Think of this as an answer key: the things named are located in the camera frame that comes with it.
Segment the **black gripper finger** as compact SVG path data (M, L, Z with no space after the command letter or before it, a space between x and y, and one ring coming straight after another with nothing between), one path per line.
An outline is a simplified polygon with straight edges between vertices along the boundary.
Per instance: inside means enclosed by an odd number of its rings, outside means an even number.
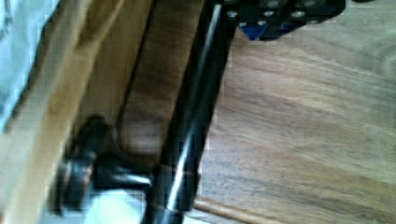
M272 41L340 15L346 0L222 0L226 18L250 41Z

